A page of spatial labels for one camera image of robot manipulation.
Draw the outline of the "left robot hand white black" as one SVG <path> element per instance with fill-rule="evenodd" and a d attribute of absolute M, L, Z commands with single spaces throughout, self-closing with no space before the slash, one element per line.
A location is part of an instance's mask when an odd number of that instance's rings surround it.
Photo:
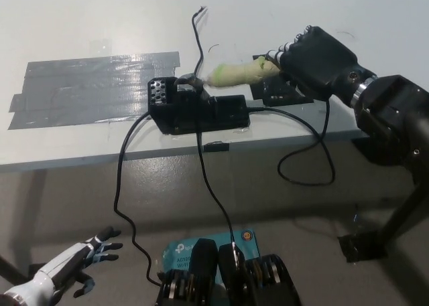
<path fill-rule="evenodd" d="M 84 269 L 99 262 L 117 260 L 119 256 L 109 254 L 108 251 L 118 250 L 123 245 L 109 240 L 120 234 L 120 230 L 109 226 L 88 240 L 76 243 L 45 264 L 40 270 L 53 282 L 53 299 L 60 300 L 75 282 L 81 283 L 82 288 L 75 291 L 73 297 L 78 298 L 92 291 L 95 280 L 85 274 Z"/>

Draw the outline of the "right robot hand black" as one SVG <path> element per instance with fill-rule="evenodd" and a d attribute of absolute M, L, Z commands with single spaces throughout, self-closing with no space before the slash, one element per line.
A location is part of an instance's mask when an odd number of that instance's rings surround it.
<path fill-rule="evenodd" d="M 309 98 L 326 101 L 335 95 L 351 106 L 353 95 L 376 74 L 360 66 L 356 55 L 318 26 L 307 26 L 292 42 L 265 57 L 292 79 Z"/>

